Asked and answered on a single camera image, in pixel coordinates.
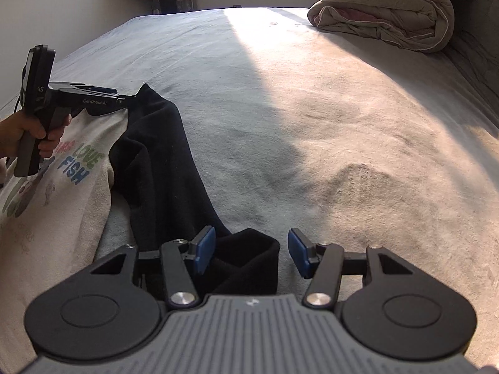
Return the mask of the person's left hand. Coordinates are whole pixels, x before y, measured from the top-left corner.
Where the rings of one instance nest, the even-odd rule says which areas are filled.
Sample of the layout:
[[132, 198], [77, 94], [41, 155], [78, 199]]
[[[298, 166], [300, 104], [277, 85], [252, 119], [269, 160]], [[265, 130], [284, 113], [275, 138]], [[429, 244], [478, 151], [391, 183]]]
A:
[[24, 112], [15, 112], [13, 115], [1, 120], [1, 158], [11, 158], [18, 155], [19, 143], [25, 132], [31, 137], [41, 140], [38, 145], [40, 156], [42, 158], [50, 158], [53, 151], [59, 145], [65, 128], [71, 124], [71, 121], [71, 115], [67, 115], [62, 126], [47, 132], [37, 118], [28, 117]]

